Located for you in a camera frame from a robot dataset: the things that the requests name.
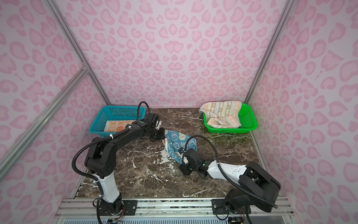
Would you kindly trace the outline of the blue patterned towel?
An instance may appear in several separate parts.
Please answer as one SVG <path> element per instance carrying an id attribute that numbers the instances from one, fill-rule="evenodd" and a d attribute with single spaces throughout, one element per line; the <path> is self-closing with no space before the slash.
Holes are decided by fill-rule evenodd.
<path id="1" fill-rule="evenodd" d="M 179 164 L 182 164 L 182 154 L 186 151 L 185 145 L 190 136 L 176 132 L 165 130 L 165 139 L 163 143 L 169 156 Z"/>

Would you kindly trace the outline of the orange bear pattern towel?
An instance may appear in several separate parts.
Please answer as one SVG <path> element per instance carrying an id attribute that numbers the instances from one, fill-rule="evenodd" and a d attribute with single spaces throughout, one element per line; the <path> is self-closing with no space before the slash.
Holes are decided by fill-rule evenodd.
<path id="1" fill-rule="evenodd" d="M 117 133 L 130 125 L 134 120 L 108 120 L 104 127 L 104 132 Z"/>

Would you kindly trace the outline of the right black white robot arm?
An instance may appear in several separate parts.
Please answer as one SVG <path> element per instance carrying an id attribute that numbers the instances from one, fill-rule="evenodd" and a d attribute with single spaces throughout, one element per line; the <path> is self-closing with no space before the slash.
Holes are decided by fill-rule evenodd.
<path id="1" fill-rule="evenodd" d="M 276 201 L 281 186 L 258 163 L 232 165 L 187 156 L 179 169 L 185 176 L 195 172 L 203 179 L 221 179 L 233 186 L 215 214 L 238 214 L 252 205 L 267 213 L 278 208 Z"/>

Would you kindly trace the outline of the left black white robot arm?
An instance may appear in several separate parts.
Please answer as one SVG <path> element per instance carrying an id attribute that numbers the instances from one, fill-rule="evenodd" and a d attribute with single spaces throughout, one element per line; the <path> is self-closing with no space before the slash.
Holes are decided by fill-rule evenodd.
<path id="1" fill-rule="evenodd" d="M 100 189 L 98 208 L 101 211 L 119 213 L 124 204 L 114 177 L 117 152 L 128 143 L 142 137 L 150 141 L 163 140 L 164 128 L 159 127 L 160 118 L 155 113 L 147 113 L 143 119 L 127 124 L 125 129 L 108 138 L 95 138 L 89 147 L 85 167 L 91 172 Z"/>

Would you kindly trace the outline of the pale pink patterned towel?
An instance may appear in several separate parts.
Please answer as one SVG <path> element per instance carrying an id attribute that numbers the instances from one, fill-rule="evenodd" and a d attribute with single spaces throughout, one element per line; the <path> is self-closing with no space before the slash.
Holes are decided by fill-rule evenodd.
<path id="1" fill-rule="evenodd" d="M 205 114 L 205 121 L 211 128 L 239 128 L 241 108 L 242 102 L 238 100 L 218 101 L 203 104 L 199 112 Z"/>

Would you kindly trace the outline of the green plastic basket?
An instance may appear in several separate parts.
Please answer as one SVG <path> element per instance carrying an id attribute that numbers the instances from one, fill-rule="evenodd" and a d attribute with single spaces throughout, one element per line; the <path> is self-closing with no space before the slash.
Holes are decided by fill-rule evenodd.
<path id="1" fill-rule="evenodd" d="M 204 125 L 210 133 L 248 133 L 257 128 L 258 124 L 251 107 L 242 103 L 242 108 L 238 114 L 241 126 L 239 128 L 211 128 L 205 121 L 205 114 L 203 114 Z"/>

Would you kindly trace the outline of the left diagonal aluminium strut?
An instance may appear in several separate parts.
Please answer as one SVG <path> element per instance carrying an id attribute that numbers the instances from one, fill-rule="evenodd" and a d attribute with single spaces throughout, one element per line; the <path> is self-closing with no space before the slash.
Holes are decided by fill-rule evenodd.
<path id="1" fill-rule="evenodd" d="M 54 117 L 64 102 L 68 99 L 83 78 L 88 75 L 88 68 L 83 67 L 76 76 L 65 86 L 64 89 L 54 98 L 54 100 L 45 108 L 38 118 L 31 124 L 29 129 L 19 138 L 19 140 L 10 148 L 1 161 L 1 180 L 9 173 L 13 166 L 18 162 L 25 150 L 31 145 L 35 138 L 41 133 L 48 122 Z"/>

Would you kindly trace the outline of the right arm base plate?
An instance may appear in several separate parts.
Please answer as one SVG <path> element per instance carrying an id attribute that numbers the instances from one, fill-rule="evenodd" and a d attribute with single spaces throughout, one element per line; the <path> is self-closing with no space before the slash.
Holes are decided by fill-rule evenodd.
<path id="1" fill-rule="evenodd" d="M 247 198 L 212 199 L 211 203 L 215 215 L 251 214 L 251 201 Z"/>

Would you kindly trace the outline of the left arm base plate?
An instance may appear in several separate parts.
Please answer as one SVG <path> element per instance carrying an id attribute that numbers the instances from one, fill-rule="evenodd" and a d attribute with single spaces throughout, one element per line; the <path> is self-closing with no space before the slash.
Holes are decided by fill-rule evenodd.
<path id="1" fill-rule="evenodd" d="M 121 216 L 124 211 L 124 216 L 134 216 L 137 210 L 137 200 L 116 200 L 109 203 L 104 200 L 99 202 L 98 212 L 100 216 Z"/>

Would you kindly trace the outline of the aluminium front rail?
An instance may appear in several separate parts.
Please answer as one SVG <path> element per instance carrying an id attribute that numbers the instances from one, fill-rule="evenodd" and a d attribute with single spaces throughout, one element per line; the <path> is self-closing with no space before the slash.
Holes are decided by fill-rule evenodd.
<path id="1" fill-rule="evenodd" d="M 277 209 L 266 213 L 251 206 L 251 214 L 215 215 L 212 199 L 217 198 L 133 198 L 137 200 L 134 216 L 102 216 L 104 224 L 238 224 L 241 220 L 254 224 L 296 224 L 293 209 L 286 197 L 278 197 Z M 54 224 L 96 224 L 98 219 L 91 198 L 64 199 L 53 220 Z"/>

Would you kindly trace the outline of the left rear aluminium post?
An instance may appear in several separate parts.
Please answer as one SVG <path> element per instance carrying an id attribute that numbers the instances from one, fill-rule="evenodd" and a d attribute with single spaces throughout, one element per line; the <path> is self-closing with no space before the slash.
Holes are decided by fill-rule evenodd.
<path id="1" fill-rule="evenodd" d="M 94 83 L 94 86 L 99 91 L 101 97 L 105 101 L 106 105 L 112 105 L 107 94 L 105 93 L 103 87 L 100 85 L 98 78 L 96 77 L 93 69 L 91 68 L 89 61 L 87 60 L 82 48 L 80 47 L 79 42 L 77 41 L 75 35 L 71 31 L 68 23 L 65 20 L 63 13 L 60 11 L 56 1 L 53 0 L 44 0 L 43 1 L 48 9 L 50 10 L 51 14 L 53 15 L 56 23 L 59 25 L 60 29 L 62 30 L 63 34 L 67 38 L 70 46 L 72 47 L 74 53 L 81 61 L 83 67 L 88 70 L 89 76 Z"/>

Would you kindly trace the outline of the aluminium post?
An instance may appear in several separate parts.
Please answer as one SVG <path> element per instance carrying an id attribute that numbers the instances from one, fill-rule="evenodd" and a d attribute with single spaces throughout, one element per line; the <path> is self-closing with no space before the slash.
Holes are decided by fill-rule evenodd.
<path id="1" fill-rule="evenodd" d="M 284 8 L 282 10 L 282 13 L 280 14 L 278 23 L 277 23 L 275 29 L 273 30 L 272 36 L 269 39 L 269 42 L 268 42 L 268 45 L 264 52 L 264 55 L 260 61 L 259 67 L 256 71 L 253 82 L 249 88 L 248 94 L 245 98 L 245 101 L 244 101 L 245 104 L 249 104 L 251 98 L 253 97 L 255 88 L 257 87 L 260 77 L 262 76 L 267 63 L 269 62 L 269 59 L 274 51 L 275 45 L 277 44 L 277 42 L 280 38 L 280 35 L 282 34 L 284 26 L 286 25 L 290 15 L 292 14 L 292 11 L 294 11 L 296 2 L 297 1 L 295 1 L 295 0 L 286 1 Z"/>
<path id="2" fill-rule="evenodd" d="M 81 61 L 83 67 L 88 70 L 89 76 L 94 83 L 94 86 L 99 91 L 101 97 L 105 101 L 106 105 L 112 105 L 107 94 L 105 93 L 103 87 L 100 85 L 98 78 L 96 77 L 93 69 L 91 68 L 89 61 L 87 60 L 82 48 L 80 47 L 79 42 L 77 41 L 75 35 L 71 31 L 68 23 L 65 20 L 63 13 L 60 11 L 56 1 L 53 0 L 44 0 L 43 1 L 48 9 L 50 10 L 51 14 L 53 15 L 56 23 L 59 25 L 60 29 L 62 30 L 63 34 L 67 38 L 70 46 L 72 47 L 74 53 Z"/>

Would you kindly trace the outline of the right rear aluminium post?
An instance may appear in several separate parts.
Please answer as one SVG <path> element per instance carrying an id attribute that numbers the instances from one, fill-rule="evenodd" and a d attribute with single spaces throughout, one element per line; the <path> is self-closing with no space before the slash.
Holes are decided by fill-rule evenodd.
<path id="1" fill-rule="evenodd" d="M 277 23 L 275 29 L 273 30 L 272 36 L 269 39 L 269 42 L 268 42 L 268 45 L 264 52 L 264 55 L 260 61 L 259 67 L 256 71 L 253 82 L 249 88 L 248 94 L 245 98 L 245 101 L 244 101 L 245 104 L 249 104 L 251 98 L 253 97 L 255 88 L 257 87 L 260 77 L 262 76 L 267 63 L 269 62 L 269 59 L 274 51 L 275 45 L 277 44 L 277 42 L 280 38 L 280 35 L 282 34 L 284 26 L 286 25 L 290 15 L 292 14 L 292 11 L 294 11 L 296 2 L 297 1 L 295 1 L 295 0 L 286 1 L 284 8 L 282 10 L 282 13 L 280 14 L 278 23 Z"/>

